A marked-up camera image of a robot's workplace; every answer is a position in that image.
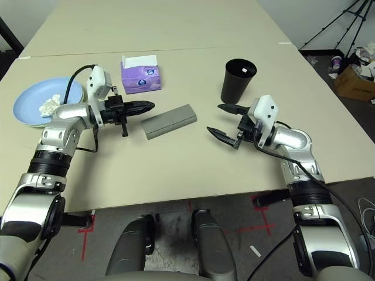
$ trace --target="tripod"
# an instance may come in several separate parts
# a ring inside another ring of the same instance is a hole
[[[344,11],[342,11],[342,13],[337,16],[333,21],[331,21],[330,23],[328,23],[324,28],[322,28],[321,31],[319,31],[316,35],[314,35],[310,40],[308,40],[301,48],[299,48],[299,50],[301,50],[302,48],[304,48],[308,43],[310,43],[311,41],[313,41],[317,36],[319,36],[326,28],[328,28],[331,24],[333,24],[336,20],[338,20],[342,15],[344,15],[345,13],[351,13],[352,15],[354,15],[354,19],[352,21],[352,23],[349,25],[349,27],[346,29],[344,35],[341,37],[341,39],[337,42],[336,46],[335,46],[335,50],[337,49],[338,45],[340,45],[341,41],[344,39],[344,37],[346,36],[346,34],[349,32],[349,30],[352,28],[353,24],[355,23],[355,21],[357,20],[357,18],[361,18],[361,22],[360,22],[360,25],[358,27],[358,30],[356,32],[356,35],[354,36],[353,38],[353,41],[352,41],[352,44],[350,45],[349,47],[349,50],[347,51],[346,53],[346,57],[348,57],[349,53],[350,53],[350,50],[352,49],[352,47],[354,46],[355,42],[356,42],[356,39],[358,37],[358,34],[362,28],[362,24],[363,22],[366,21],[366,17],[367,17],[367,14],[369,13],[369,10],[373,4],[373,2],[375,2],[375,0],[364,0],[362,5],[358,8],[358,10],[356,12],[352,12],[350,11],[350,9],[352,7],[354,7],[359,1],[361,0],[356,0],[356,2],[354,2],[353,4],[351,4],[348,8],[346,8]],[[364,13],[364,15],[362,16],[361,13],[365,10],[365,7],[367,6],[367,9]]]

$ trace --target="crumpled tissue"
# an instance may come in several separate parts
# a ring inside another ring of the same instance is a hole
[[[56,94],[49,98],[46,102],[39,107],[40,116],[47,117],[51,116],[53,111],[60,106],[60,95]]]

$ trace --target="purple tissue box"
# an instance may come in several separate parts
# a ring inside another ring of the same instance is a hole
[[[157,66],[135,66],[124,69],[121,65],[121,81],[127,94],[160,90],[162,88]]]

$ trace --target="white wall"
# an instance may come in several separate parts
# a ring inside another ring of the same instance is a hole
[[[280,29],[300,48],[314,34],[338,16],[354,0],[258,0],[270,14]],[[315,38],[306,49],[333,49],[354,19],[353,15],[343,15],[334,24]],[[346,54],[352,43],[360,19],[345,36],[339,49]],[[355,46],[363,46],[375,42],[375,4],[371,7],[367,20],[358,35]]]
[[[26,46],[41,27],[57,0],[0,0],[0,16]],[[10,49],[0,36],[0,50]]]

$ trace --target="white tape mark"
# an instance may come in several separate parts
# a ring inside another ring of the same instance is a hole
[[[250,249],[253,250],[253,252],[258,256],[258,258],[262,256],[254,246],[250,245]]]

